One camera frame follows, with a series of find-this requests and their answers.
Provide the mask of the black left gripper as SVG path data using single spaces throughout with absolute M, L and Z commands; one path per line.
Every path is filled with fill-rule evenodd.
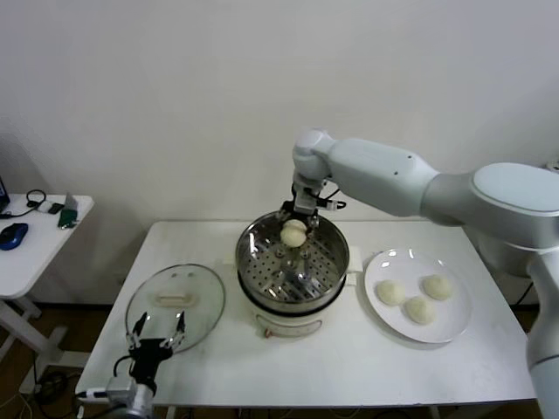
M 131 331 L 126 333 L 126 339 L 133 366 L 130 375 L 136 380 L 154 380 L 160 364 L 172 356 L 172 348 L 178 348 L 185 339 L 185 313 L 181 311 L 177 314 L 176 330 L 167 339 L 142 339 L 141 331 L 147 319 L 144 312 L 135 322 Z

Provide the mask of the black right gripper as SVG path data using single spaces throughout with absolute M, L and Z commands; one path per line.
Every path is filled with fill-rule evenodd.
M 305 215 L 306 236 L 311 237 L 320 224 L 320 217 L 315 211 L 319 208 L 320 193 L 325 186 L 324 180 L 312 180 L 301 174 L 294 174 L 294 199 L 282 203 L 278 211 L 278 219 L 280 221 L 288 220 L 293 211 Z

